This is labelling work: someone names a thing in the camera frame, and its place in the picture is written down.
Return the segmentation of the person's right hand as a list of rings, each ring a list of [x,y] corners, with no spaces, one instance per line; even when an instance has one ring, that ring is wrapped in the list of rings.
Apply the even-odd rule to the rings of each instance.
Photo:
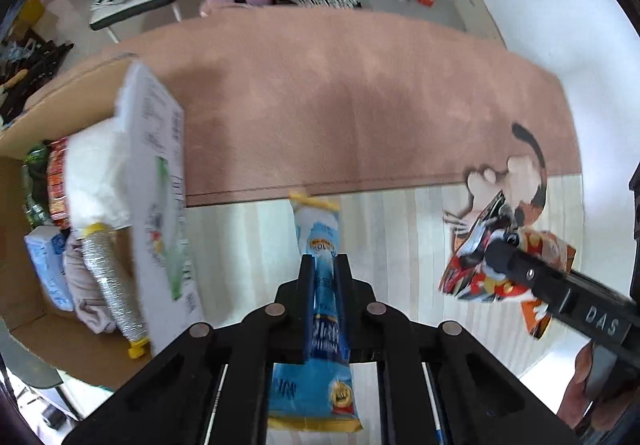
[[[558,412],[558,417],[570,428],[574,429],[585,416],[590,400],[585,395],[587,379],[592,366],[591,342],[580,350],[575,358],[574,376],[567,384]],[[639,390],[620,395],[617,399],[594,407],[591,425],[597,431],[610,431],[623,416],[632,403],[638,402]]]

